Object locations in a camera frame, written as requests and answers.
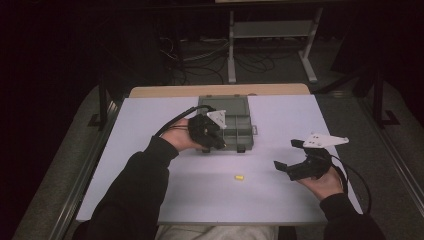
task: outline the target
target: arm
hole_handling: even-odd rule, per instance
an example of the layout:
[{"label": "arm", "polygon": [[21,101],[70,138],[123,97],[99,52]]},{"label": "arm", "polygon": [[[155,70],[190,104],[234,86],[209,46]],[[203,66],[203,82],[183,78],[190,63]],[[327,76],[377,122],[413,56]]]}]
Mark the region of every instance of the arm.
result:
[{"label": "arm", "polygon": [[[187,125],[187,119],[176,124]],[[184,129],[169,130],[160,138],[152,137],[146,150],[135,153],[114,180],[97,205],[83,237],[154,239],[160,205],[168,187],[168,166],[179,151],[188,148],[201,146],[192,142]]]},{"label": "arm", "polygon": [[324,239],[385,239],[370,215],[356,212],[347,194],[343,193],[340,177],[334,168],[320,179],[302,179],[299,183],[311,190],[321,200],[328,224]]}]

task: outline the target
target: small yellow object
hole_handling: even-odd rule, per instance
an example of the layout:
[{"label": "small yellow object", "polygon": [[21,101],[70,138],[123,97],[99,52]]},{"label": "small yellow object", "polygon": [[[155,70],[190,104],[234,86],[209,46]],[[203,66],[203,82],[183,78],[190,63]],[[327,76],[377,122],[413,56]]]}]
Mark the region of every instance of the small yellow object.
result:
[{"label": "small yellow object", "polygon": [[239,180],[239,181],[243,181],[244,180],[244,176],[243,175],[236,175],[234,178],[236,180]]}]

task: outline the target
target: black sleeve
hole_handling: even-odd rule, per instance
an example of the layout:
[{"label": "black sleeve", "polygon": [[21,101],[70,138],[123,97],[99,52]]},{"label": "black sleeve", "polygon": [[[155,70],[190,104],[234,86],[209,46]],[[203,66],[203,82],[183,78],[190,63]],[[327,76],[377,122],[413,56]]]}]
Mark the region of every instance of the black sleeve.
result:
[{"label": "black sleeve", "polygon": [[85,224],[83,239],[154,239],[168,187],[168,166],[176,156],[178,151],[166,140],[152,137],[109,187]]},{"label": "black sleeve", "polygon": [[332,195],[321,201],[328,224],[324,231],[325,240],[382,240],[384,234],[368,214],[356,212],[344,193]]}]

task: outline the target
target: hand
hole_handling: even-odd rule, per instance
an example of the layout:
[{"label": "hand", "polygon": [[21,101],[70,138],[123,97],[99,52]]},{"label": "hand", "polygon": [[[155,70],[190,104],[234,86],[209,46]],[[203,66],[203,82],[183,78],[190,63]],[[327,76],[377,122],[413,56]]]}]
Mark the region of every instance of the hand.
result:
[{"label": "hand", "polygon": [[320,179],[304,178],[297,182],[311,190],[320,201],[331,195],[343,193],[340,176],[333,167]]},{"label": "hand", "polygon": [[161,138],[172,144],[178,152],[189,148],[203,149],[200,144],[191,140],[187,125],[188,119],[182,118],[174,123],[169,130],[164,132]]}]

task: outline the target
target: white table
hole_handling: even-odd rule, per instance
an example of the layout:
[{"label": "white table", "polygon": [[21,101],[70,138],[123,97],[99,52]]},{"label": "white table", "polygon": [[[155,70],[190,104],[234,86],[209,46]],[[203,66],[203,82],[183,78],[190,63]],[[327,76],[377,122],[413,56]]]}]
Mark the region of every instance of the white table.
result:
[{"label": "white table", "polygon": [[[182,152],[169,167],[159,224],[302,225],[326,221],[313,194],[273,164],[274,160],[289,165],[305,160],[303,150],[291,147],[291,139],[304,140],[311,132],[329,134],[315,97],[249,96],[248,101],[252,124],[258,128],[252,151]],[[91,218],[133,153],[144,150],[163,124],[197,102],[198,97],[125,99],[77,220]],[[334,147],[328,150],[337,156]],[[235,175],[243,175],[244,180],[236,180]],[[349,188],[350,200],[362,212]]]}]

